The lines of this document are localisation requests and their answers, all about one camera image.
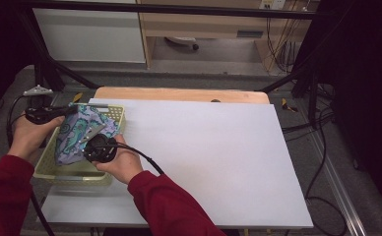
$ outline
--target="metal frame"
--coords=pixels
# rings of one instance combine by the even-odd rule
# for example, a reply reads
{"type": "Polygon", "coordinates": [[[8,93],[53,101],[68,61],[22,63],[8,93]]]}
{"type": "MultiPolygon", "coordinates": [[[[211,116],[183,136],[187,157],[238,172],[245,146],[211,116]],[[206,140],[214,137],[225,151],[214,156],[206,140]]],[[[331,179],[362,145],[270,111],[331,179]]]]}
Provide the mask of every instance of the metal frame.
{"type": "MultiPolygon", "coordinates": [[[[60,9],[60,10],[80,10],[80,11],[103,11],[103,12],[136,12],[136,13],[159,13],[159,14],[186,14],[186,15],[209,15],[209,16],[231,16],[231,17],[250,17],[250,18],[276,18],[276,19],[298,19],[324,21],[334,20],[337,15],[334,13],[316,12],[294,12],[294,11],[275,11],[275,10],[255,10],[255,9],[234,9],[220,7],[196,7],[196,6],[176,6],[176,5],[152,5],[152,4],[126,4],[126,3],[98,3],[98,2],[74,2],[74,1],[53,1],[53,0],[20,0],[14,5],[15,13],[21,25],[30,36],[34,48],[38,54],[38,59],[42,75],[45,77],[53,90],[64,89],[64,83],[57,71],[60,71],[72,79],[80,82],[90,89],[99,88],[98,85],[89,82],[87,79],[71,71],[55,61],[47,51],[41,35],[34,30],[27,17],[28,11],[32,8],[39,9],[60,9]]],[[[274,88],[269,87],[266,92],[279,87],[281,84],[273,84],[274,88]]]]}
{"type": "MultiPolygon", "coordinates": [[[[173,5],[148,5],[148,4],[123,4],[123,3],[97,3],[97,2],[74,2],[74,1],[53,1],[53,0],[20,0],[16,1],[14,5],[16,16],[19,18],[24,30],[29,34],[35,50],[38,54],[41,65],[42,76],[49,81],[52,89],[62,90],[63,81],[57,71],[67,74],[74,80],[87,86],[90,89],[97,89],[99,86],[89,82],[87,79],[76,74],[65,66],[55,61],[47,52],[43,43],[41,35],[34,30],[34,22],[29,21],[27,18],[27,11],[32,8],[40,9],[60,9],[60,10],[84,10],[84,11],[103,11],[103,12],[136,12],[136,13],[160,13],[160,14],[187,14],[187,15],[210,15],[210,16],[231,16],[231,17],[250,17],[250,18],[275,18],[275,19],[297,19],[297,20],[313,20],[313,21],[333,21],[338,19],[336,13],[316,13],[316,12],[292,12],[292,11],[275,11],[275,10],[253,10],[253,9],[232,9],[232,8],[218,8],[218,7],[195,7],[195,6],[173,6],[173,5]]],[[[305,73],[311,72],[313,66],[303,65],[297,72],[286,76],[285,78],[265,87],[258,91],[270,92],[289,81],[296,80],[305,73]]],[[[314,76],[312,87],[317,84],[317,78],[314,76]]],[[[315,96],[310,96],[310,109],[315,107],[315,96]]],[[[300,105],[300,110],[306,120],[309,116],[305,112],[305,107],[300,105]]],[[[315,142],[318,155],[320,155],[321,147],[323,144],[319,137],[313,133],[313,140],[315,142]]],[[[349,195],[345,187],[336,173],[330,159],[325,166],[326,173],[330,179],[332,189],[335,197],[345,214],[350,233],[352,235],[365,235],[365,230],[361,224],[360,219],[350,201],[349,195]]]]}
{"type": "MultiPolygon", "coordinates": [[[[305,101],[302,98],[298,98],[295,100],[295,102],[304,120],[308,121],[308,112],[307,107],[305,107],[305,101]]],[[[311,132],[309,136],[312,138],[314,149],[316,150],[316,155],[319,158],[319,161],[322,161],[323,141],[320,138],[320,135],[317,134],[317,132],[311,132]]],[[[333,191],[336,201],[338,202],[341,212],[345,215],[350,234],[354,236],[365,236],[366,231],[363,227],[362,221],[357,215],[354,205],[350,200],[349,194],[345,189],[342,179],[339,177],[329,154],[327,154],[326,163],[323,170],[326,173],[330,187],[333,191]]]]}

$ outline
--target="floor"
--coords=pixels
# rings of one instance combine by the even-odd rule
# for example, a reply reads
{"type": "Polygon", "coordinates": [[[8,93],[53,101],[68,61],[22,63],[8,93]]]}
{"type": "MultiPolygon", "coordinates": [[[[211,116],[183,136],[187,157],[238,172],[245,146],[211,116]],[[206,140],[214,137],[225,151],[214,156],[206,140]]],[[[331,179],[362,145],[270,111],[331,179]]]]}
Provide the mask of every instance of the floor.
{"type": "MultiPolygon", "coordinates": [[[[189,46],[176,45],[163,38],[157,41],[154,63],[152,68],[146,69],[143,65],[129,66],[118,65],[107,68],[105,72],[100,67],[86,70],[81,64],[80,74],[85,75],[91,81],[102,85],[115,85],[124,87],[175,87],[194,89],[260,89],[275,80],[283,77],[286,73],[279,69],[267,73],[261,64],[261,58],[255,50],[253,41],[237,39],[199,39],[200,49],[192,50],[189,46]]],[[[22,89],[30,89],[32,84],[31,70],[23,71],[18,80],[10,87],[9,95],[5,96],[5,107],[10,105],[11,92],[18,94],[22,89]]],[[[64,93],[58,94],[55,102],[65,102],[68,97],[77,91],[83,90],[92,95],[93,91],[79,87],[78,83],[66,78],[67,87],[64,93]]],[[[283,127],[289,127],[305,123],[301,112],[294,112],[282,108],[283,98],[287,105],[301,109],[305,104],[304,99],[293,99],[290,94],[292,83],[271,92],[269,97],[276,105],[277,114],[283,127]]],[[[320,99],[319,108],[329,105],[328,100],[320,99]]],[[[301,189],[305,191],[311,181],[317,167],[319,158],[317,148],[314,145],[314,137],[307,134],[308,130],[302,130],[285,135],[291,160],[300,182],[301,189]]],[[[352,167],[352,159],[349,149],[344,143],[337,124],[329,123],[324,127],[324,134],[328,146],[328,155],[331,157],[338,174],[340,175],[347,192],[351,198],[358,217],[363,224],[366,235],[382,235],[382,199],[371,179],[366,172],[357,171],[352,167]]],[[[48,186],[42,181],[33,179],[33,186],[39,199],[47,195],[48,186]]],[[[332,185],[328,175],[321,173],[315,183],[312,194],[329,200],[338,205],[334,197],[332,185]]],[[[313,219],[332,234],[338,234],[343,230],[343,222],[337,213],[330,207],[311,203],[308,205],[313,219]]],[[[88,235],[89,229],[79,227],[56,226],[53,227],[57,235],[88,235]]],[[[29,209],[28,218],[25,221],[22,235],[41,235],[41,225],[35,222],[35,213],[29,209]]],[[[284,235],[283,230],[250,230],[250,235],[284,235]]],[[[315,229],[290,231],[290,235],[323,235],[315,229]]]]}

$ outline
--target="hand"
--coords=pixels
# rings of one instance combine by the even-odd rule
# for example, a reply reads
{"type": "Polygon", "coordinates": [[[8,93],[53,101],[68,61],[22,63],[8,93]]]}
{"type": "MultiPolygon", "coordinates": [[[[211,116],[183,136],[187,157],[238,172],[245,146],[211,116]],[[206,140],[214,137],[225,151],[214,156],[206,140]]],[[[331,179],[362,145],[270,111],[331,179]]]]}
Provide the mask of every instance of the hand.
{"type": "MultiPolygon", "coordinates": [[[[114,139],[118,143],[126,144],[121,135],[116,135],[114,139]]],[[[93,161],[93,165],[95,165],[97,170],[108,172],[118,181],[127,185],[133,177],[143,171],[139,155],[124,148],[119,148],[114,159],[110,162],[101,163],[93,161]]]]}
{"type": "Polygon", "coordinates": [[[7,154],[17,156],[34,164],[37,160],[35,152],[47,135],[60,126],[64,119],[64,116],[60,116],[46,124],[36,125],[23,115],[16,121],[13,143],[7,154]]]}

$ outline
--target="plastic tray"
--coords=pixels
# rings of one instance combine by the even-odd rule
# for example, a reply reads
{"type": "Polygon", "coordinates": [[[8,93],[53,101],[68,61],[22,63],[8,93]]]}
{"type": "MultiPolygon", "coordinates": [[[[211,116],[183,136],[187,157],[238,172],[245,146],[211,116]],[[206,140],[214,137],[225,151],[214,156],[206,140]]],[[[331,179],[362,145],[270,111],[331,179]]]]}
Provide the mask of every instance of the plastic tray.
{"type": "MultiPolygon", "coordinates": [[[[117,121],[119,131],[121,133],[124,131],[126,119],[123,106],[89,105],[96,107],[99,112],[117,121]]],[[[111,183],[112,176],[110,174],[96,170],[87,160],[70,165],[56,165],[55,146],[58,134],[59,128],[56,128],[34,169],[33,177],[44,179],[54,185],[109,185],[111,183]]]]}

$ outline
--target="black clamp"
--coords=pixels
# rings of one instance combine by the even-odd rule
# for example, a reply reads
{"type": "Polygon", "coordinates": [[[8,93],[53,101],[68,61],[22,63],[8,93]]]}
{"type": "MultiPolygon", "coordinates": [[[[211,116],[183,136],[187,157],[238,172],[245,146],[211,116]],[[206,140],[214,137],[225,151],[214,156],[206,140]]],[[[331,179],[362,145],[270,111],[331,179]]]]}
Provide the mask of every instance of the black clamp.
{"type": "Polygon", "coordinates": [[[26,118],[36,125],[45,124],[56,117],[67,116],[78,112],[78,106],[49,106],[40,108],[27,108],[26,118]]]}
{"type": "Polygon", "coordinates": [[[89,162],[110,162],[117,154],[117,141],[104,134],[97,134],[87,142],[83,153],[89,162]]]}

